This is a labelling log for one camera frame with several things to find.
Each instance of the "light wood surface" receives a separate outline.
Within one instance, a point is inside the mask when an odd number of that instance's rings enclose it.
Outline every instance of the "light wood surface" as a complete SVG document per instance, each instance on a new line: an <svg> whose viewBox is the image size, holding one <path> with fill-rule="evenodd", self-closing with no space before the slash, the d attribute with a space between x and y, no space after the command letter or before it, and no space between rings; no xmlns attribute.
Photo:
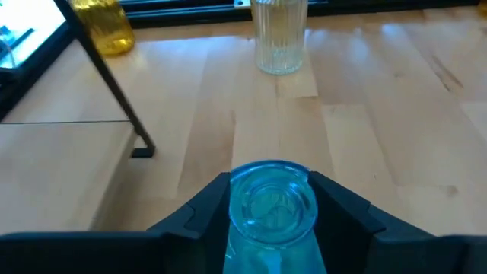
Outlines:
<svg viewBox="0 0 487 274"><path fill-rule="evenodd" d="M101 229L134 141L128 122L0 124L0 234Z"/></svg>
<svg viewBox="0 0 487 274"><path fill-rule="evenodd" d="M433 234L487 234L487 23L475 8L310 18L293 75L250 22L137 30L111 69L158 154L131 160L112 229L144 230L218 173L300 162ZM7 118L121 119L78 43Z"/></svg>

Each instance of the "black frame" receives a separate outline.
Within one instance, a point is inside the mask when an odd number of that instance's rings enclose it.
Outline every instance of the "black frame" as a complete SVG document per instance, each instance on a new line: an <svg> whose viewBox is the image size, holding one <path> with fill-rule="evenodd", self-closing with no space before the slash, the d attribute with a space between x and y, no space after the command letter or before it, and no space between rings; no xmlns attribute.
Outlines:
<svg viewBox="0 0 487 274"><path fill-rule="evenodd" d="M61 53L69 46L74 37L67 23L61 24L57 30L32 55L25 60L20 68L6 82L0 83L0 122L17 105L42 74L54 63Z"/></svg>
<svg viewBox="0 0 487 274"><path fill-rule="evenodd" d="M119 0L123 9L127 12L154 11L171 8L194 8L203 6L229 5L233 0Z"/></svg>
<svg viewBox="0 0 487 274"><path fill-rule="evenodd" d="M250 9L235 8L233 2L210 5L202 0L176 0L159 6L156 2L161 3L158 0L126 0L122 4L134 28L252 20ZM194 2L204 2L206 5L184 6ZM478 3L479 0L309 0L308 16L447 8Z"/></svg>
<svg viewBox="0 0 487 274"><path fill-rule="evenodd" d="M83 46L84 51L86 51L88 57L90 57L90 60L93 62L93 65L97 68L98 72L100 73L101 77L103 78L108 88L112 92L116 101L122 107L123 112L129 118L130 123L134 126L135 133L137 133L137 135L139 135L144 141L146 147L134 148L132 152L132 157L151 158L152 156L154 156L155 153L155 145L151 139L151 136L145 130L144 125L141 123L140 119L135 114L135 111L130 105L130 102L127 100L125 94L120 89L120 86L116 82L116 79L113 77L112 72L108 68L103 58L98 53L95 45L91 41L91 38L84 30L82 22L78 19L75 12L72 10L71 6L66 0L53 0L53 1L56 3L58 9L61 11L62 15L66 19L66 22L69 25L69 30L74 34L75 38L78 39L80 44Z"/></svg>

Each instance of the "clear glass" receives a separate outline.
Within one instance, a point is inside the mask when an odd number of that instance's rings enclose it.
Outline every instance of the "clear glass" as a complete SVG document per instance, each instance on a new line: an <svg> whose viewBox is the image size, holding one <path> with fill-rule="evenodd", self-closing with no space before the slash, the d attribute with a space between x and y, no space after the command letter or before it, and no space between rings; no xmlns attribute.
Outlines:
<svg viewBox="0 0 487 274"><path fill-rule="evenodd" d="M70 0L70 3L99 53L114 56L132 49L135 36L117 0Z"/></svg>
<svg viewBox="0 0 487 274"><path fill-rule="evenodd" d="M224 274L326 273L313 233L318 209L308 173L288 161L232 171Z"/></svg>
<svg viewBox="0 0 487 274"><path fill-rule="evenodd" d="M264 72L297 71L303 60L307 0L251 0L256 63Z"/></svg>

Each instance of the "black plastic holder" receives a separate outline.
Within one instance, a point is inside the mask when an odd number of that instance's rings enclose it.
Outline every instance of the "black plastic holder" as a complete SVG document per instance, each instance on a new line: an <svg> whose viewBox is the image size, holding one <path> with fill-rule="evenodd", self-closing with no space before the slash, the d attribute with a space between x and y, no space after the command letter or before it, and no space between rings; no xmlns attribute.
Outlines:
<svg viewBox="0 0 487 274"><path fill-rule="evenodd" d="M307 182L328 274L485 274L487 237L435 237L320 173L310 172ZM230 184L231 173L219 174L147 231L6 234L0 272L222 274Z"/></svg>
<svg viewBox="0 0 487 274"><path fill-rule="evenodd" d="M61 11L62 15L66 19L66 22L69 25L69 30L73 32L75 38L78 39L81 46L83 46L84 51L86 51L91 62L97 68L98 73L100 73L101 75L101 78L105 81L111 93L115 97L116 101L122 107L123 112L129 118L130 123L134 127L135 133L137 133L137 135L139 135L142 138L142 141L144 141L145 148L134 148L132 152L132 157L152 158L152 156L154 156L155 153L155 145L151 139L151 136L148 134L147 130L145 130L144 125L135 114L132 105L127 100L125 94L123 93L116 79L113 77L113 74L108 68L107 64L98 53L95 45L91 41L91 38L84 30L83 24L78 19L78 16L72 10L68 1L66 0L53 0L53 1L56 3L58 9Z"/></svg>

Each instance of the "yellow bottle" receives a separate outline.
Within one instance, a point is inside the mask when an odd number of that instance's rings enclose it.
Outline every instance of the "yellow bottle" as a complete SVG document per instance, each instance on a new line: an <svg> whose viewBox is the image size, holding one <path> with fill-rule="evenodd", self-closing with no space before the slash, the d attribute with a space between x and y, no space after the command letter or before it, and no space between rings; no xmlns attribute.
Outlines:
<svg viewBox="0 0 487 274"><path fill-rule="evenodd" d="M135 44L129 21L118 0L69 0L89 32L98 52L105 56L126 53Z"/></svg>
<svg viewBox="0 0 487 274"><path fill-rule="evenodd" d="M487 0L480 0L480 2L479 2L479 13L483 17L487 18Z"/></svg>

